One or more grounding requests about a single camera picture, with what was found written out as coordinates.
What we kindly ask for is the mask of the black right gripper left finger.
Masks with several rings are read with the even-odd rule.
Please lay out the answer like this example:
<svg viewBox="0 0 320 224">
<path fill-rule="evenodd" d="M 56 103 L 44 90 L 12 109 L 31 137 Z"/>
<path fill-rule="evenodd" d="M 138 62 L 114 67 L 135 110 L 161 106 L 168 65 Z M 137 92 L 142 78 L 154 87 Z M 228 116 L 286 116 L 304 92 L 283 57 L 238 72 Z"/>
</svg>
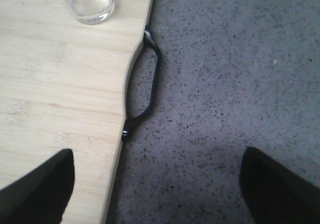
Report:
<svg viewBox="0 0 320 224">
<path fill-rule="evenodd" d="M 63 149 L 0 191 L 0 222 L 61 223 L 74 184 L 73 152 Z"/>
</svg>

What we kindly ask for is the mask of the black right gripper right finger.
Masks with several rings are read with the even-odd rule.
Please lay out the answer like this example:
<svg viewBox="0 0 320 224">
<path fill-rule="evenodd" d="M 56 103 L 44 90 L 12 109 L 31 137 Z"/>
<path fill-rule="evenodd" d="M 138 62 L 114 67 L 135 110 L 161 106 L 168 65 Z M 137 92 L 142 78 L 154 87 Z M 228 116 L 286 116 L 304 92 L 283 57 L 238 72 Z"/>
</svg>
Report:
<svg viewBox="0 0 320 224">
<path fill-rule="evenodd" d="M 318 224 L 320 190 L 261 150 L 248 147 L 239 175 L 241 194 L 257 224 Z"/>
</svg>

